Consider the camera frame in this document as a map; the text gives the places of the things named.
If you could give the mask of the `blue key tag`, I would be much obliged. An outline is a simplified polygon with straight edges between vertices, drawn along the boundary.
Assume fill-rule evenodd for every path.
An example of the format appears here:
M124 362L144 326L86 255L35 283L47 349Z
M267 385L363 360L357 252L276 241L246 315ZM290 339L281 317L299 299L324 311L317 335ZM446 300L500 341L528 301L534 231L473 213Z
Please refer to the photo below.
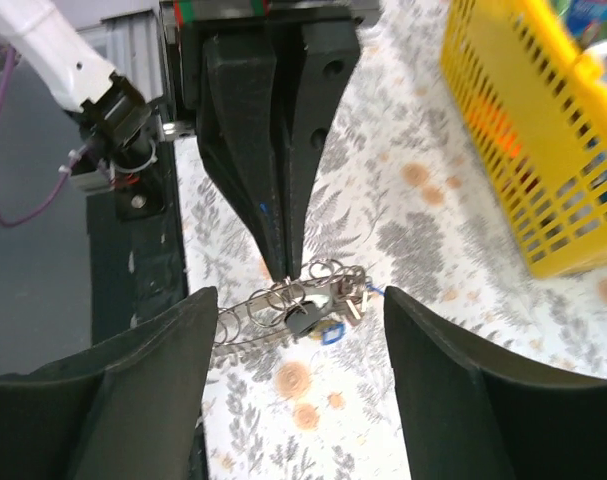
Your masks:
M343 323L327 324L320 329L320 335L322 345L332 345L344 337L345 325Z

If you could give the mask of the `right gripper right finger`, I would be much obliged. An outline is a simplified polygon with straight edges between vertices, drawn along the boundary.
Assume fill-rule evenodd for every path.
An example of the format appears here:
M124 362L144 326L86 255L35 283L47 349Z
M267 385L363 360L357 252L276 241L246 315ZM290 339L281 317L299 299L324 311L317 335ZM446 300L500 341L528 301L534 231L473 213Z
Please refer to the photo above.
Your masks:
M498 346L390 286L384 329L414 479L607 479L607 380Z

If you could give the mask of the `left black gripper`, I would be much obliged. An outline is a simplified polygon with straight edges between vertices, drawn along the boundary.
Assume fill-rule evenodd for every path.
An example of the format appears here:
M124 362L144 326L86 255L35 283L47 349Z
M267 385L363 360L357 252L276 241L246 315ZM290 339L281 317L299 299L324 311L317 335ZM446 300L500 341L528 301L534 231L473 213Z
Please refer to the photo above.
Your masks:
M171 118L196 120L205 60L208 97L203 111L210 118L203 122L200 138L204 164L252 234L274 281L301 274L306 214L317 169L359 59L355 26L372 27L381 14L379 1L159 3ZM283 167L286 259L271 140L276 56L263 33L299 26L297 73L288 83L295 92L288 96L292 104Z

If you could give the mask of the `silver key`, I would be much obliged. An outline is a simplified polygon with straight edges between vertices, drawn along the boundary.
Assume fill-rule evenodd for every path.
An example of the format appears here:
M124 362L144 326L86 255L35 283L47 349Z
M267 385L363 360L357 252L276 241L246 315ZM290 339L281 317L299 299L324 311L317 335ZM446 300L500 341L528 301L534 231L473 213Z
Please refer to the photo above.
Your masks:
M368 305L369 290L365 287L342 297L339 301L338 312L350 326L358 327L367 314Z

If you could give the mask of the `metal ring disc with keyrings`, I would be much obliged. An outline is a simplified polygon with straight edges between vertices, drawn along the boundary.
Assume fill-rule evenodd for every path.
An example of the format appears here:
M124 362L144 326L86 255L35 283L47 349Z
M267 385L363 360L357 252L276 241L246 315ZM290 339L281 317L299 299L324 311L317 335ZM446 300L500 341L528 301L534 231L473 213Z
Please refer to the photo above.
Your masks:
M343 323L346 335L352 326L339 314L339 301L365 287L370 299L375 289L363 266L346 265L327 258L310 261L303 265L300 279L275 283L253 292L238 305L221 308L212 357L240 356L270 344L304 338L321 343L320 329L331 323ZM295 339L285 326L284 318L293 306L305 300L312 300L319 306L328 303L328 315L310 334Z

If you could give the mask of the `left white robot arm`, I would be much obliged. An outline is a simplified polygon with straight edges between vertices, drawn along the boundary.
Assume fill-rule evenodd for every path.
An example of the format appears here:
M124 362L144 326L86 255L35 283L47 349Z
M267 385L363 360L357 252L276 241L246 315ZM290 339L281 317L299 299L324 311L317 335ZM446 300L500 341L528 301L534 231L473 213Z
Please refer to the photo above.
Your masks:
M144 31L99 54L55 1L0 1L0 52L23 59L78 125L63 175L113 190L124 219L163 212L161 146L195 136L204 168L275 281L302 269L325 141L376 1L116 2Z

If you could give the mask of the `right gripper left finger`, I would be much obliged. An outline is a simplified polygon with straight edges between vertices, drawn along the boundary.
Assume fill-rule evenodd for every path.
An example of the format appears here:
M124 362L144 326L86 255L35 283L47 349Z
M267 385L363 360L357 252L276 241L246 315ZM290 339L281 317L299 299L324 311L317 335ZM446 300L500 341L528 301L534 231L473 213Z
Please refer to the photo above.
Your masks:
M30 374L0 376L0 479L186 479L217 328L203 288Z

